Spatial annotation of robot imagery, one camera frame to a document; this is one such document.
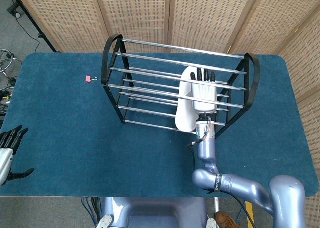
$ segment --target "table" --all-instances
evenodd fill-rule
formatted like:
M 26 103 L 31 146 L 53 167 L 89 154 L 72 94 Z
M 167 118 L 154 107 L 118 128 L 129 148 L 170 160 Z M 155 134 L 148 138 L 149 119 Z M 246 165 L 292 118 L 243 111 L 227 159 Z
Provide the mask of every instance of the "table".
M 221 67 L 236 65 L 225 57 L 203 54 L 150 55 Z M 277 55 L 258 57 L 261 75 L 255 101 L 217 139 L 218 168 L 221 173 L 256 180 L 266 189 L 272 177 L 292 175 L 312 196 L 319 183 L 286 63 Z M 29 128 L 12 171 L 31 167 L 35 171 L 8 182 L 0 194 L 216 195 L 192 183 L 187 144 L 194 135 L 119 121 L 101 85 L 101 64 L 101 53 L 33 53 L 25 59 L 2 130 L 20 124 Z M 165 68 L 175 66 L 166 64 Z M 86 83 L 86 75 L 97 76 L 98 81 Z

